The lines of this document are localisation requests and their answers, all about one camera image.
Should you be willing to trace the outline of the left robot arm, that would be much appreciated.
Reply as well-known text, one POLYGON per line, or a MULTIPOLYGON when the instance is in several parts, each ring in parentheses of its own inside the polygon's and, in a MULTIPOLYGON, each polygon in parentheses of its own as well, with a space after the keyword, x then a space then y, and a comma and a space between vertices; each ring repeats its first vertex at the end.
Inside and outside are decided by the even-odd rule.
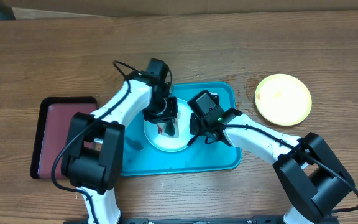
POLYGON ((52 167, 60 167, 68 177, 68 191, 82 194, 88 223, 120 221, 114 187, 122 169, 125 130, 138 113, 157 126, 158 136, 179 137, 177 99, 170 96, 171 83, 165 81, 170 73, 135 70, 103 107, 71 119, 67 143, 52 167))

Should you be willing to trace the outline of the light blue plate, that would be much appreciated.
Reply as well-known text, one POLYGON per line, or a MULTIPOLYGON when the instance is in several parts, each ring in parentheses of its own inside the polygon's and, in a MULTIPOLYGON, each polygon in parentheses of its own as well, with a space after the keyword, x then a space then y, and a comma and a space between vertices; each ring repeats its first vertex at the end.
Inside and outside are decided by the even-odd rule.
POLYGON ((180 128, 180 135, 177 138, 170 138, 158 133, 157 124, 144 121, 144 133, 149 142, 165 152, 177 152, 187 147, 188 141, 193 137, 190 134, 190 118, 192 110, 187 102, 183 99, 178 99, 178 125, 180 128))

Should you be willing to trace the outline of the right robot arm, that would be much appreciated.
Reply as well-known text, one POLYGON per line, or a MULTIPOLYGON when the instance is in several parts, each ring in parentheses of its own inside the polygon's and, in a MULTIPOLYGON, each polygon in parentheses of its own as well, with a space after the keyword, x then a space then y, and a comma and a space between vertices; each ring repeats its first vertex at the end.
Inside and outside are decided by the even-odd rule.
MULTIPOLYGON (((291 202, 284 223, 323 223, 340 210, 337 205, 350 193, 358 198, 353 178, 325 140, 274 131, 251 120, 239 110, 220 107, 195 109, 190 118, 194 138, 223 142, 248 150, 271 164, 291 202)), ((345 212, 358 210, 358 204, 345 212)))

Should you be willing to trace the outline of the green and yellow sponge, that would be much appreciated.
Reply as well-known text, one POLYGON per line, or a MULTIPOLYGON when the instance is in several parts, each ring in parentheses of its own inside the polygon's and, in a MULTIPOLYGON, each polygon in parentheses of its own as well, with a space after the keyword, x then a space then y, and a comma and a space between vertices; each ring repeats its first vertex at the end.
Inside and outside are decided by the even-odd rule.
POLYGON ((173 128, 173 121, 168 121, 166 123, 157 123, 158 133, 160 135, 170 137, 170 138, 177 138, 174 137, 174 128, 173 128))

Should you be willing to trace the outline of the yellow-green plate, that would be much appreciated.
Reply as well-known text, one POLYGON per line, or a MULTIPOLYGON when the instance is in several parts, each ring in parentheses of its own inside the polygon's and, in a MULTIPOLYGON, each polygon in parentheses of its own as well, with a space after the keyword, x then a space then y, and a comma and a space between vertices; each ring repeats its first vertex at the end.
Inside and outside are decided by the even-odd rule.
POLYGON ((301 80, 279 73, 265 77, 257 85, 255 105, 267 121, 279 126, 294 126, 309 115, 312 97, 301 80))

